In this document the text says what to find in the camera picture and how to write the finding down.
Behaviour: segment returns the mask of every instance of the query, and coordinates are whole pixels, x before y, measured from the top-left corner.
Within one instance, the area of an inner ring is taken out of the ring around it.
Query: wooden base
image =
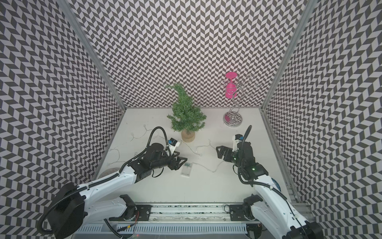
[[[182,130],[181,134],[182,134],[182,140],[185,143],[190,143],[190,142],[194,141],[194,139],[195,139],[195,132],[187,133],[186,130]]]

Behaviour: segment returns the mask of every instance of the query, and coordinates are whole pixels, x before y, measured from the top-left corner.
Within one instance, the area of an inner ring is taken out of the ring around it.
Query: chevron patterned wall
[[[2,0],[0,39],[0,238],[40,238],[52,195],[91,179],[122,110],[53,0]]]
[[[320,1],[266,110],[327,238],[382,238],[381,21],[380,1]]]
[[[261,106],[306,0],[68,0],[126,107],[170,107],[182,82],[203,107],[231,106],[226,72],[254,74]]]

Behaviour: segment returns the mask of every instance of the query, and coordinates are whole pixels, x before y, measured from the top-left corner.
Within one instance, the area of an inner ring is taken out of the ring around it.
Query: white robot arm
[[[244,136],[238,134],[232,138],[232,148],[216,148],[219,158],[224,157],[224,161],[238,167],[239,180],[254,186],[255,195],[244,199],[245,217],[259,220],[276,239],[323,238],[320,226],[316,222],[310,223],[301,215],[280,192],[266,169],[255,162],[251,143],[245,142],[251,128],[250,125]]]
[[[166,140],[165,149],[159,143],[150,145],[152,135],[157,129],[163,131]],[[175,151],[179,145],[180,143],[173,138],[167,140],[162,127],[154,128],[146,148],[125,162],[119,171],[78,186],[73,183],[64,185],[55,195],[50,208],[40,217],[37,230],[43,235],[54,234],[56,239],[63,239],[72,235],[83,224],[105,220],[112,229],[107,221],[108,218],[121,218],[126,221],[134,219],[137,217],[137,208],[128,195],[121,195],[108,201],[101,199],[150,176],[153,169],[167,166],[171,170],[178,170],[187,161],[187,158],[180,157],[179,152]],[[51,230],[42,228],[46,218]]]
[[[150,145],[156,129],[161,129],[164,133],[165,149],[159,143]],[[255,162],[251,143],[245,142],[250,129],[251,126],[244,136],[234,136],[233,149],[224,146],[216,148],[219,158],[224,157],[225,161],[237,165],[241,183],[255,187],[255,195],[244,199],[245,217],[248,220],[259,220],[276,239],[323,239],[319,225],[308,222],[296,211],[277,189],[264,167]],[[83,224],[104,220],[115,235],[124,238],[110,226],[108,219],[137,219],[139,215],[136,214],[138,210],[135,203],[128,195],[107,201],[102,201],[102,198],[150,176],[153,169],[167,166],[171,170],[178,170],[187,161],[175,151],[179,144],[173,138],[167,140],[164,129],[156,127],[150,134],[145,150],[125,162],[119,171],[78,186],[73,183],[64,185],[55,195],[50,208],[40,217],[38,231],[43,235],[54,234],[56,239],[63,239],[72,235]],[[42,228],[46,218],[51,230]]]

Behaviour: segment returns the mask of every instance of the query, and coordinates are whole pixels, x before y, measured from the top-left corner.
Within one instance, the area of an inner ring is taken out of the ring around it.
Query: white battery pack
[[[182,168],[183,169],[180,175],[189,177],[191,173],[192,163],[185,163]]]

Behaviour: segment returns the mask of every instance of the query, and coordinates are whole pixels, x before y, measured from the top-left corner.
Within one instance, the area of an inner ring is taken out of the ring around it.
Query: chrome base
[[[243,118],[236,111],[228,111],[223,116],[223,122],[230,127],[238,127],[243,122]]]

